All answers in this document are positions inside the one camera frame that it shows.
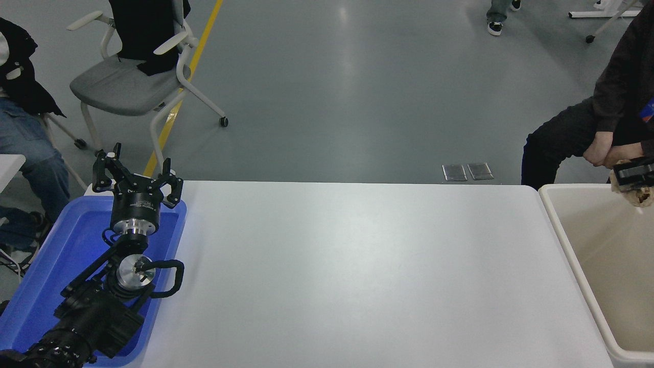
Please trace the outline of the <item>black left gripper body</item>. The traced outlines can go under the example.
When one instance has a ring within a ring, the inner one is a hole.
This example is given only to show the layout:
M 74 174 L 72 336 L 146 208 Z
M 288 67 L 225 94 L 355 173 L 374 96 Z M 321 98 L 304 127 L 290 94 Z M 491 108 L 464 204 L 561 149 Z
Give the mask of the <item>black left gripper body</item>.
M 163 195 L 153 179 L 135 176 L 133 179 L 116 179 L 113 187 L 113 207 L 111 222 L 129 219 L 158 222 Z

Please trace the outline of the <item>person's hand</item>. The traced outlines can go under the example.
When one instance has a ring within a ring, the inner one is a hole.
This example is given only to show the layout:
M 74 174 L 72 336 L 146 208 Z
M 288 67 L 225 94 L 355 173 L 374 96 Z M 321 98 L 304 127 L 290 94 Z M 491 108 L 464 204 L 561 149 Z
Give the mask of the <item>person's hand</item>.
M 642 144 L 628 144 L 628 145 L 615 145 L 611 147 L 603 159 L 602 165 L 608 169 L 612 169 L 621 161 L 628 161 L 634 158 L 644 156 L 644 149 Z
M 612 132 L 596 132 L 593 141 L 582 154 L 582 157 L 593 166 L 603 166 L 612 148 L 613 140 L 614 133 Z

